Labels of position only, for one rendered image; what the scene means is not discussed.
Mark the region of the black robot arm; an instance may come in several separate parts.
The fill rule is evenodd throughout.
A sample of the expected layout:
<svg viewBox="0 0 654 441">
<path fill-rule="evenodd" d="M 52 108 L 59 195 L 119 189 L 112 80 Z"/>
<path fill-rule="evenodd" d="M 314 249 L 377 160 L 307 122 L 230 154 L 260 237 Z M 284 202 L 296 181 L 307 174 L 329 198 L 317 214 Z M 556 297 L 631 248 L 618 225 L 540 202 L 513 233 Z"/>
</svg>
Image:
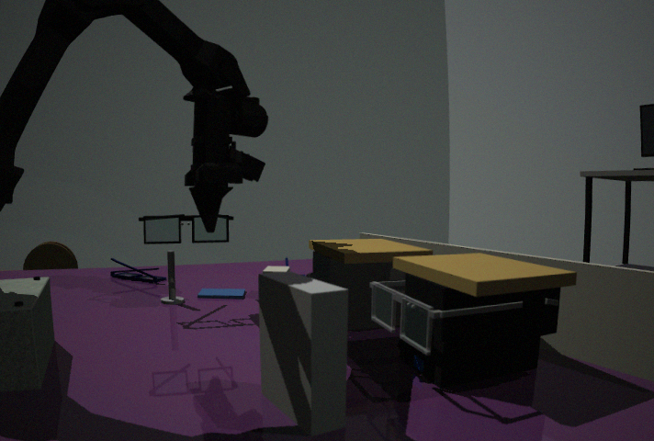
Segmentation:
<svg viewBox="0 0 654 441">
<path fill-rule="evenodd" d="M 0 211 L 13 203 L 24 173 L 14 166 L 17 142 L 63 54 L 94 20 L 115 15 L 126 17 L 180 64 L 193 86 L 183 99 L 195 102 L 194 131 L 249 137 L 265 132 L 266 111 L 258 97 L 249 97 L 233 54 L 200 38 L 159 0 L 46 0 L 35 37 L 0 96 Z"/>
</svg>

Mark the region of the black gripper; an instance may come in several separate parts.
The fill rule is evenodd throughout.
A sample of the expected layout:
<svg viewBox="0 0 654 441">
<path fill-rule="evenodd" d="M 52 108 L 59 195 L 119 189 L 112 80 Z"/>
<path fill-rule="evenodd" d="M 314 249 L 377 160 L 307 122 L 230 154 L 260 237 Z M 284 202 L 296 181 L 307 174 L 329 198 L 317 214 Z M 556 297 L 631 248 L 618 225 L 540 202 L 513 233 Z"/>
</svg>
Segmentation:
<svg viewBox="0 0 654 441">
<path fill-rule="evenodd" d="M 242 168 L 228 164 L 231 143 L 229 130 L 193 131 L 193 163 L 185 174 L 185 186 L 193 186 L 190 193 L 208 233 L 215 232 L 221 200 L 233 190 L 228 184 L 243 181 Z"/>
</svg>

